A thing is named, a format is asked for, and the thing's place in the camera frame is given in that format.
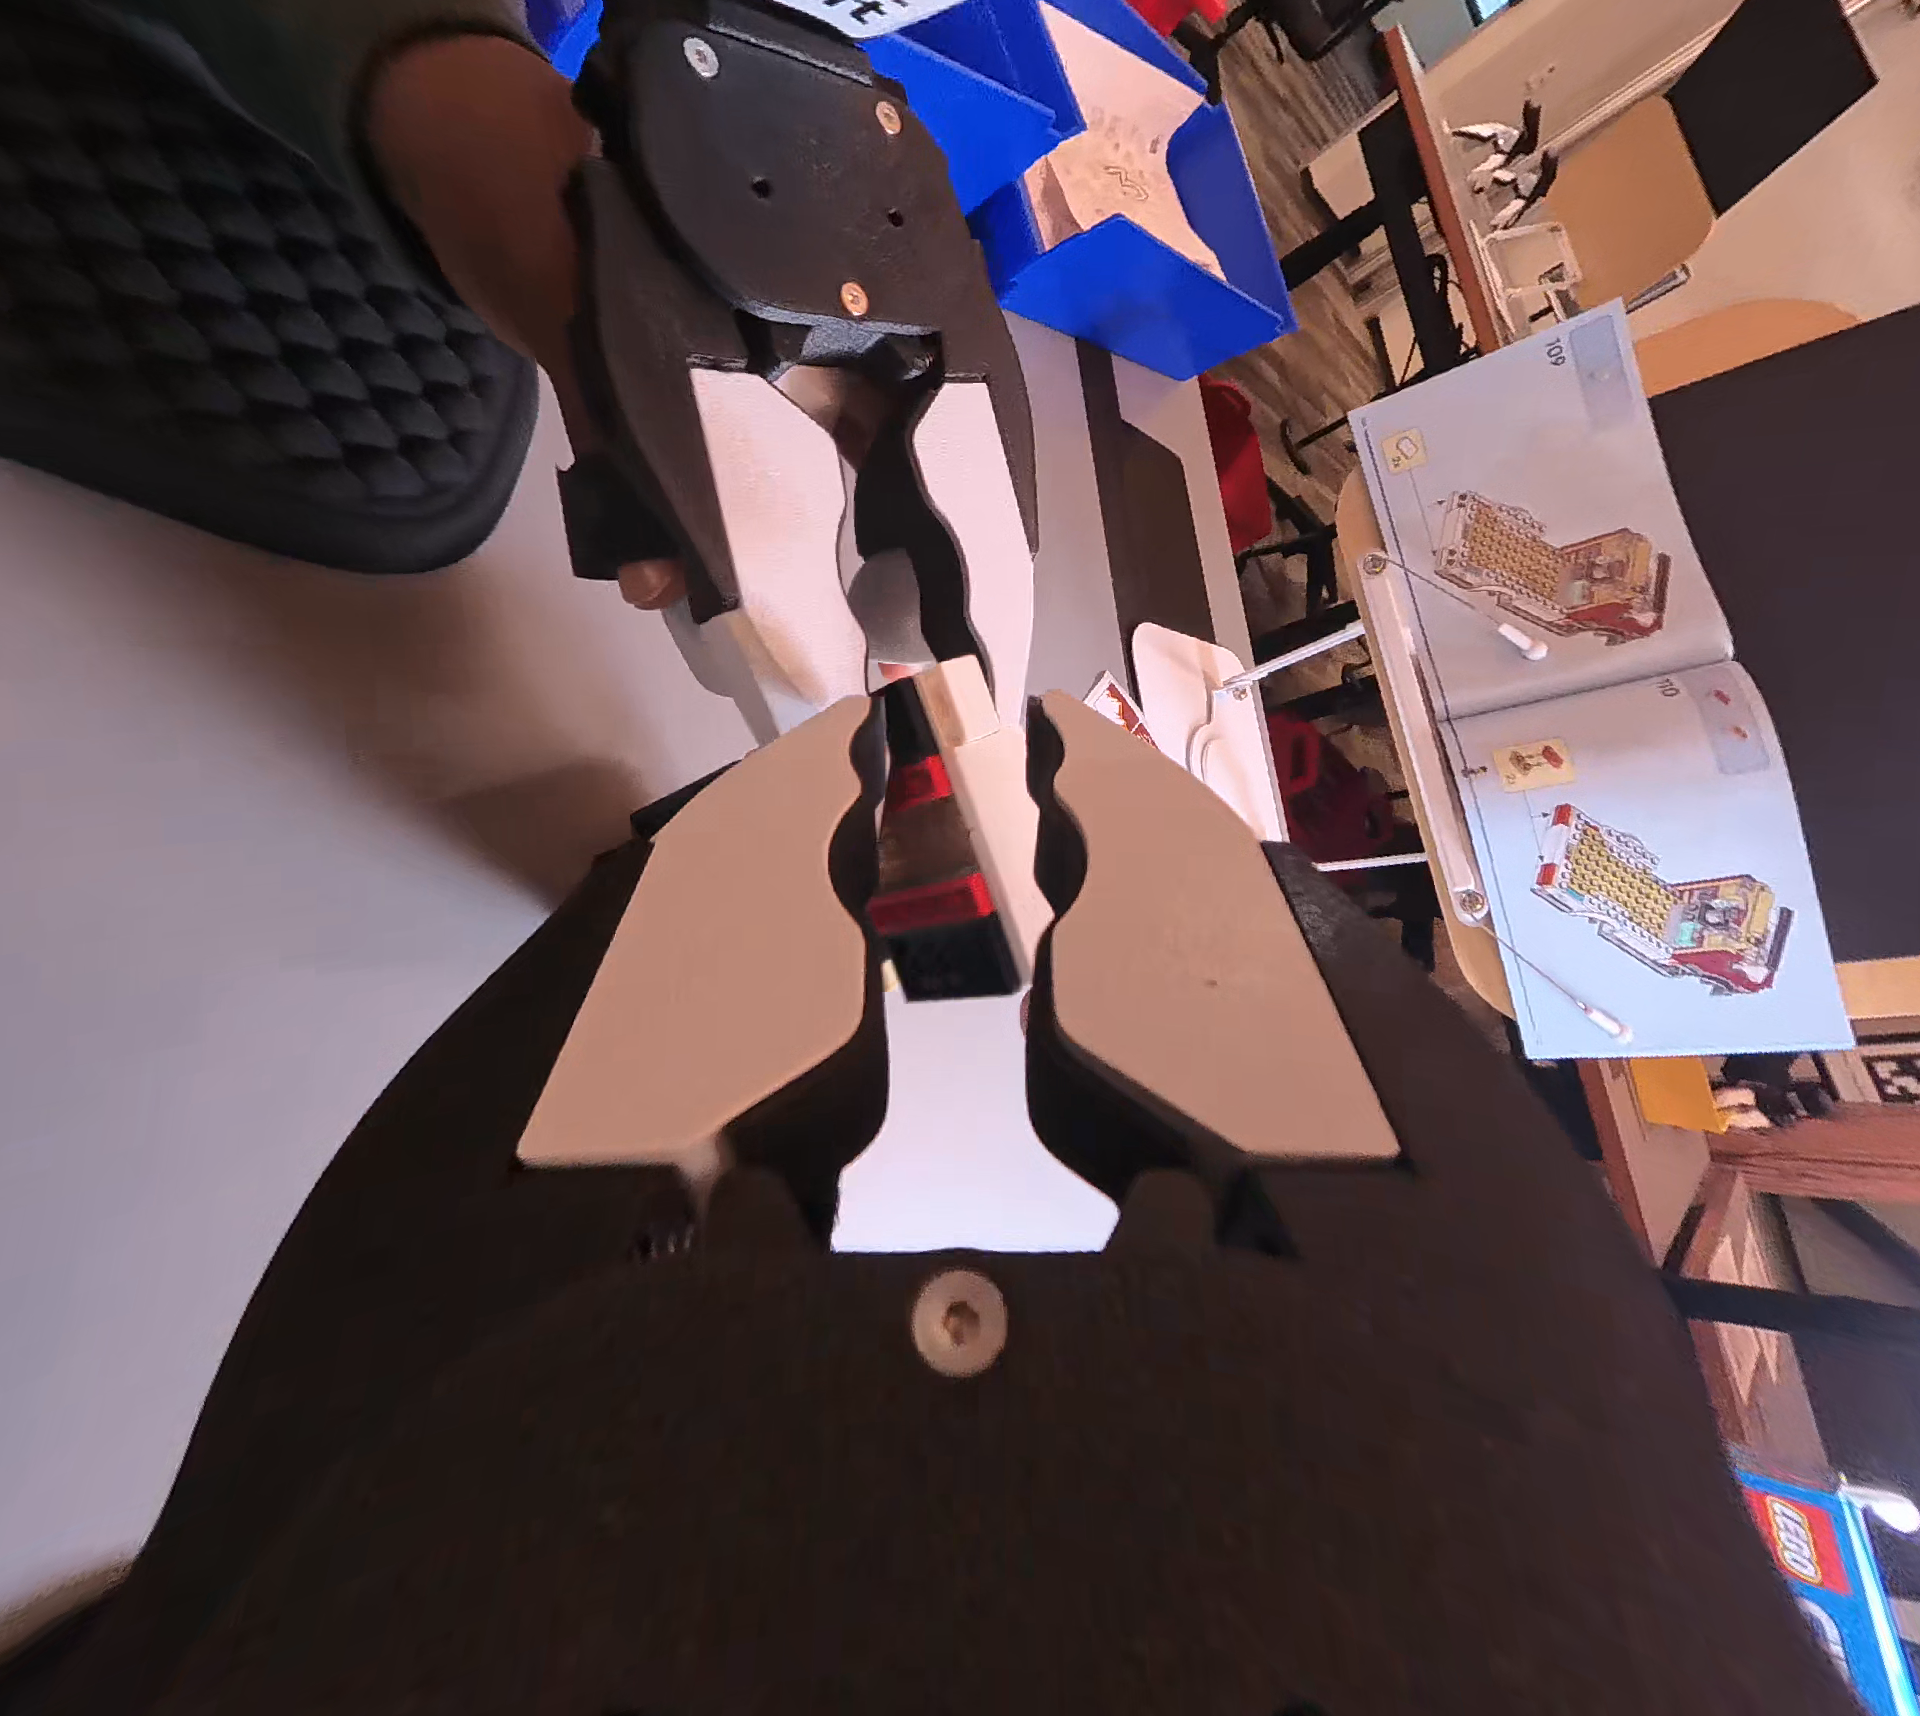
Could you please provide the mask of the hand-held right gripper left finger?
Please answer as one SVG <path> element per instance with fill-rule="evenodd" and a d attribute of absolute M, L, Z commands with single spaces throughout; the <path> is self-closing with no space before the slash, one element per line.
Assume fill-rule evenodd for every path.
<path fill-rule="evenodd" d="M 527 1167 L 842 1171 L 875 1143 L 882 787 L 882 706 L 852 698 L 658 831 L 516 1145 Z"/>

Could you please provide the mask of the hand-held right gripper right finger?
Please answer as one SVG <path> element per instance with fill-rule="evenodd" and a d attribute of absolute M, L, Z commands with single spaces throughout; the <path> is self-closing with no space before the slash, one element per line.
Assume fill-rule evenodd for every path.
<path fill-rule="evenodd" d="M 1167 1129 L 1253 1162 L 1392 1162 L 1253 827 L 1084 702 L 1029 702 L 1033 879 L 1056 1043 Z"/>

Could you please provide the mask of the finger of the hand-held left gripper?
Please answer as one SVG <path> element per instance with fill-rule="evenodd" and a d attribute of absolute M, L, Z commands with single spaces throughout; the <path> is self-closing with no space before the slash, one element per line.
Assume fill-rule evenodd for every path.
<path fill-rule="evenodd" d="M 906 558 L 918 634 L 939 660 L 973 655 L 995 699 L 1026 699 L 1033 550 L 988 390 L 941 386 L 906 441 Z"/>
<path fill-rule="evenodd" d="M 832 439 L 765 379 L 694 372 L 690 386 L 736 603 L 697 621 L 679 600 L 664 625 L 690 677 L 774 744 L 867 698 L 867 634 L 839 561 L 849 486 Z"/>

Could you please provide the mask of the red tan brick toy truck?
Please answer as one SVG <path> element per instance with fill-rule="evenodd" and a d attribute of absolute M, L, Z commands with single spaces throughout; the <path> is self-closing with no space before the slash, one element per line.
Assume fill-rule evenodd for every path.
<path fill-rule="evenodd" d="M 885 794 L 867 918 L 907 1004 L 1020 997 L 1052 911 L 1023 727 L 974 657 L 881 663 Z"/>

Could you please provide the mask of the building instruction booklet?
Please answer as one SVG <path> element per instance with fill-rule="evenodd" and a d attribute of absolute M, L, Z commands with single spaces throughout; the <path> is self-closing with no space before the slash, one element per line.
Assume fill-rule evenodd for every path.
<path fill-rule="evenodd" d="M 1525 1050 L 1856 1046 L 1770 709 L 1619 304 L 1350 415 Z"/>

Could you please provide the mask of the grey desk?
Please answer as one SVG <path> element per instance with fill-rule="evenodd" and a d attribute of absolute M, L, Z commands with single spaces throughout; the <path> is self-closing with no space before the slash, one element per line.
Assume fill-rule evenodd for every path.
<path fill-rule="evenodd" d="M 145 1543 L 381 1088 L 633 812 L 749 748 L 570 578 L 538 404 L 492 536 L 427 578 L 2 469 L 2 1642 Z"/>

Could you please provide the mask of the person's left hand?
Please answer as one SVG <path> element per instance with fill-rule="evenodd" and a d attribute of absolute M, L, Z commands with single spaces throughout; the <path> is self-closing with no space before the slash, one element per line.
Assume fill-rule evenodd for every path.
<path fill-rule="evenodd" d="M 570 458 L 584 464 L 601 432 L 573 365 L 581 248 L 569 193 L 595 136 L 569 82 L 516 40 L 427 33 L 370 68 L 363 141 L 460 301 L 541 365 Z"/>

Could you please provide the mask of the white paper scrap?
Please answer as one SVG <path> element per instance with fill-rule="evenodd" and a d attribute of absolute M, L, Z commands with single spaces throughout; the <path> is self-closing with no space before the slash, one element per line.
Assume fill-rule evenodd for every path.
<path fill-rule="evenodd" d="M 1171 174 L 1171 143 L 1203 93 L 1047 3 L 1043 19 L 1084 120 L 1023 177 L 1043 248 L 1119 219 L 1217 280 Z"/>

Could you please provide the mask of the white metal rack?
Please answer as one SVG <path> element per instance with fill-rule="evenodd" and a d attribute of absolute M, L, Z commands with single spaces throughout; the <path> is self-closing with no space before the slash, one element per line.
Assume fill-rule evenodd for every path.
<path fill-rule="evenodd" d="M 1413 571 L 1380 543 L 1360 550 L 1356 618 L 1339 631 L 1309 639 L 1297 649 L 1272 655 L 1247 671 L 1222 677 L 1211 685 L 1210 702 L 1222 706 L 1229 698 L 1247 695 L 1265 677 L 1304 663 L 1318 653 L 1367 641 L 1387 727 L 1392 731 L 1409 804 L 1423 831 L 1427 870 L 1440 891 L 1440 909 L 1452 922 L 1491 934 L 1491 901 L 1476 868 L 1454 770 L 1440 739 L 1434 702 L 1427 691 L 1415 606 L 1409 596 L 1413 582 Z"/>

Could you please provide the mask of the yellow plastic bin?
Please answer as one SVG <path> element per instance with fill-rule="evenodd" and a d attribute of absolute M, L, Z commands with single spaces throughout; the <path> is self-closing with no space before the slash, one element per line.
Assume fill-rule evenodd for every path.
<path fill-rule="evenodd" d="M 1646 1129 L 1725 1134 L 1725 1116 L 1706 1060 L 1629 1057 L 1625 1070 Z"/>

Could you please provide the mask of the wooden beam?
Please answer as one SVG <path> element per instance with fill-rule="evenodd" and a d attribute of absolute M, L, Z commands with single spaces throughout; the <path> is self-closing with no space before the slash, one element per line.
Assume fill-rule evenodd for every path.
<path fill-rule="evenodd" d="M 1837 1104 L 1820 1120 L 1728 1131 L 1710 1162 L 1759 1196 L 1916 1205 L 1916 1107 Z"/>

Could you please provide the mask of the black white gadget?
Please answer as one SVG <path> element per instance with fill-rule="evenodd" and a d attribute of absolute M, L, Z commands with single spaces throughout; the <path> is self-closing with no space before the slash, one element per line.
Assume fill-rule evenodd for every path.
<path fill-rule="evenodd" d="M 1525 102 L 1516 124 L 1467 124 L 1452 125 L 1449 136 L 1456 145 L 1480 149 L 1480 160 L 1467 171 L 1470 181 L 1495 181 L 1511 168 L 1537 156 L 1543 109 L 1537 102 Z"/>

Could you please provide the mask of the pale wooden board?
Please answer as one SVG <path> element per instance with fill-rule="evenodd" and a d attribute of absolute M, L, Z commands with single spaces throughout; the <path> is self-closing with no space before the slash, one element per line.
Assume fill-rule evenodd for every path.
<path fill-rule="evenodd" d="M 1667 96 L 1636 102 L 1561 160 L 1548 219 L 1580 271 L 1580 313 L 1632 304 L 1688 265 L 1715 212 Z"/>

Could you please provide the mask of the blue toy set box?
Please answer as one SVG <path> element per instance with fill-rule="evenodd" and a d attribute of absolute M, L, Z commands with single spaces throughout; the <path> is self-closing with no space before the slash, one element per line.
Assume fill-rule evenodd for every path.
<path fill-rule="evenodd" d="M 1814 1489 L 1752 1462 L 1736 1465 L 1746 1511 L 1774 1572 L 1863 1714 L 1916 1714 L 1905 1630 L 1887 1595 L 1870 1531 L 1837 1489 Z"/>

